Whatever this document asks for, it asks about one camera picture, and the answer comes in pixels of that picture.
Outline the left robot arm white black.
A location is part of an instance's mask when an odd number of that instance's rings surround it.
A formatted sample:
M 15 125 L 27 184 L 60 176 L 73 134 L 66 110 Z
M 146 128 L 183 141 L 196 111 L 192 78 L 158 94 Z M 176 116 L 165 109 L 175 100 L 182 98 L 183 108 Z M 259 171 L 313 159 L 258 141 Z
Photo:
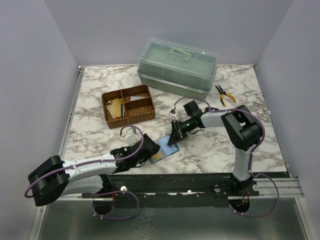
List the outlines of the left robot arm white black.
M 104 175 L 127 172 L 158 153 L 160 146 L 147 134 L 136 144 L 113 149 L 98 157 L 69 161 L 54 155 L 28 175 L 29 187 L 24 194 L 32 198 L 37 207 L 49 205 L 64 195 L 92 193 L 104 198 L 111 185 Z

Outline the blue leather card holder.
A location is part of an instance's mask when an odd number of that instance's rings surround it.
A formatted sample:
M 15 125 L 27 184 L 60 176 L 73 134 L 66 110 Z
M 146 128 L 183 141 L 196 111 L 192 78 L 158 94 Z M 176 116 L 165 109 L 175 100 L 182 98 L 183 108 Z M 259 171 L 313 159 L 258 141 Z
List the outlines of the blue leather card holder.
M 180 151 L 180 149 L 179 149 L 177 144 L 174 144 L 172 146 L 168 146 L 169 138 L 170 138 L 170 135 L 165 135 L 165 136 L 163 136 L 163 137 L 161 137 L 161 138 L 156 140 L 156 143 L 158 145 L 160 145 L 160 150 L 159 151 L 161 151 L 163 153 L 163 155 L 164 155 L 164 157 L 161 160 L 163 160 L 163 159 L 165 159 L 165 158 L 167 158 L 167 157 L 169 157 L 169 156 L 171 156 L 171 155 L 173 155 L 173 154 L 175 154 L 175 153 Z

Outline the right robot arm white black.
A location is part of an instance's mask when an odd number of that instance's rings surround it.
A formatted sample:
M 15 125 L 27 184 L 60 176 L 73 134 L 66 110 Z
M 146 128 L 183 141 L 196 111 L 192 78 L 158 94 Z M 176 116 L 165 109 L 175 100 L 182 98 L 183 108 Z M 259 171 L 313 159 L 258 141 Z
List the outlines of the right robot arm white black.
M 262 122 L 245 105 L 237 108 L 219 110 L 208 106 L 202 111 L 193 100 L 183 106 L 188 120 L 173 120 L 171 134 L 167 142 L 172 146 L 183 141 L 191 131 L 199 128 L 224 127 L 235 147 L 235 163 L 230 177 L 230 191 L 241 196 L 253 181 L 252 162 L 255 149 L 265 138 Z

